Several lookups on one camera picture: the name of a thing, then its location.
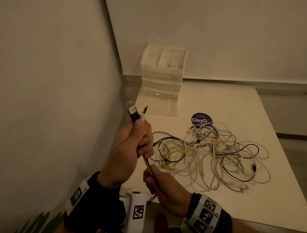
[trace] white table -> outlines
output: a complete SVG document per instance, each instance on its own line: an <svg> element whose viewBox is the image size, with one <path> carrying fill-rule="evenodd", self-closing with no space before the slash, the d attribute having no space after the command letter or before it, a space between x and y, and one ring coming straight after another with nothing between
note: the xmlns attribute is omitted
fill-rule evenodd
<svg viewBox="0 0 307 233"><path fill-rule="evenodd" d="M222 185L217 191L205 194L234 218L307 231L307 203L255 88L183 81L178 116L146 117L153 132L164 131L183 139L192 126L191 117L195 113L208 114L213 121L224 123L236 135L237 141L257 142L270 153L270 157L264 160L271 173L270 182L249 185L250 189L244 193L234 192ZM154 141L160 138L161 135L156 135ZM205 160L203 166L211 170ZM134 173L122 185L121 194L131 189L150 194L142 180L145 168L143 159L139 159ZM256 176L265 179L267 173L262 169ZM194 192L189 186L189 179L175 178L187 186L188 191Z"/></svg>

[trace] hand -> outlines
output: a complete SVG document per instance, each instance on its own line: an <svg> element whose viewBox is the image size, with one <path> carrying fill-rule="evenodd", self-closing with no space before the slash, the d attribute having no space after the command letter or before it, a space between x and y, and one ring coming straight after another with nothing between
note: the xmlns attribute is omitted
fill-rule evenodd
<svg viewBox="0 0 307 233"><path fill-rule="evenodd" d="M148 158L154 154L153 140L151 125L146 120L130 121L117 132L97 181L106 188L121 186L132 175L141 155Z"/></svg>
<svg viewBox="0 0 307 233"><path fill-rule="evenodd" d="M192 194L188 192L168 172L161 172L156 165L151 165L153 176L148 169L144 171L143 181L146 183L151 194L156 193L160 204L171 214L185 217L188 212Z"/></svg>

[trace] plastic drawer organizer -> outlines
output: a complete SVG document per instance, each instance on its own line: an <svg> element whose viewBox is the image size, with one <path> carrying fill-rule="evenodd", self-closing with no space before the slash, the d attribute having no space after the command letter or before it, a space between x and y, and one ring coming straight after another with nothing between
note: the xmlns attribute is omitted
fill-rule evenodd
<svg viewBox="0 0 307 233"><path fill-rule="evenodd" d="M176 116L188 50L175 46L148 45L141 60L142 87L138 109L147 114Z"/></svg>

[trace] purple sticker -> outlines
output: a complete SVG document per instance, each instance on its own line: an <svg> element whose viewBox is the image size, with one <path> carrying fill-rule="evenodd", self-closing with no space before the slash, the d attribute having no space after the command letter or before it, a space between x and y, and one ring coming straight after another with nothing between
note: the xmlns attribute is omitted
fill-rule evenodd
<svg viewBox="0 0 307 233"><path fill-rule="evenodd" d="M207 114L195 113L191 118L192 124L211 123L212 119Z"/></svg>

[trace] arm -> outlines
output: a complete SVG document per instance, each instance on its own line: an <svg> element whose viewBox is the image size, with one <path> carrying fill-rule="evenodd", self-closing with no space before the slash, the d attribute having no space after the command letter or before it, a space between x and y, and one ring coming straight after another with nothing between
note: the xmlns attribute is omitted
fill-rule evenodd
<svg viewBox="0 0 307 233"><path fill-rule="evenodd" d="M181 230L183 232L192 232L190 228L193 228L195 222L199 220L200 213L205 205L205 201L208 199L213 203L215 202L206 195L196 193L192 194L188 192L170 173L161 172L157 166L151 165L151 169L157 183L146 169L143 175L143 181L146 183L146 186L152 194L157 194L160 204L168 212L187 219L187 221L182 224ZM215 204L216 207L214 208L214 211L209 211L209 216L212 213L212 217L209 217L211 220L208 221L209 223L212 223L214 222L212 219L216 219L216 225L213 224L215 229L214 232L257 233L257 231L253 228L234 218L231 218L230 215L221 209L217 203Z"/></svg>
<svg viewBox="0 0 307 233"><path fill-rule="evenodd" d="M132 175L141 155L153 155L152 142L151 125L147 121L129 122L120 129L104 168L87 181L89 188L81 191L76 203L70 199L73 209L71 213L68 211L69 215L65 214L56 232L95 233L98 229L120 232L126 215L123 202L119 201L120 186Z"/></svg>

